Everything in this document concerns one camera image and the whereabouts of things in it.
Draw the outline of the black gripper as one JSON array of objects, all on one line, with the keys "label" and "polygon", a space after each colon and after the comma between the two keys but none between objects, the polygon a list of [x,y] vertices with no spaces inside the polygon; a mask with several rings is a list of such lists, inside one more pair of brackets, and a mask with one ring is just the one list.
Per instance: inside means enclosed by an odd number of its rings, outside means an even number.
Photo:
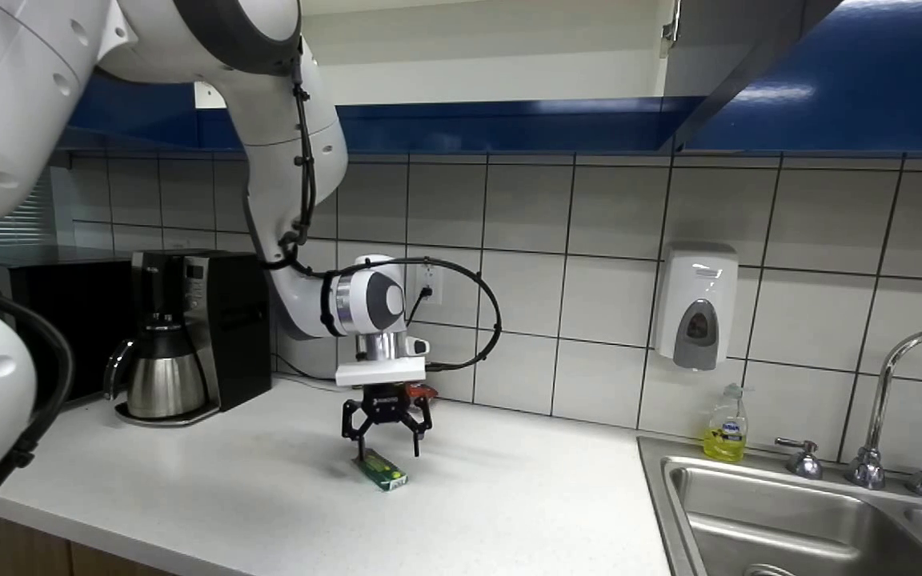
[{"label": "black gripper", "polygon": [[423,436],[431,424],[436,389],[425,382],[373,382],[357,400],[342,402],[342,432],[354,443],[354,459],[366,459],[366,432],[383,422],[408,429],[413,456],[423,456]]}]

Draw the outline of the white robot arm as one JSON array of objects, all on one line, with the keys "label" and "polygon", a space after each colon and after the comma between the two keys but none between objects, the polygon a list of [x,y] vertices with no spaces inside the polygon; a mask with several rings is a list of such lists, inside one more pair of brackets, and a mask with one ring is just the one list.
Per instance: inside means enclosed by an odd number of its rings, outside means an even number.
[{"label": "white robot arm", "polygon": [[350,164],[298,0],[0,0],[0,214],[36,188],[91,77],[221,91],[249,166],[254,244],[298,332],[401,322],[383,264],[306,273],[293,263],[310,206]]}]

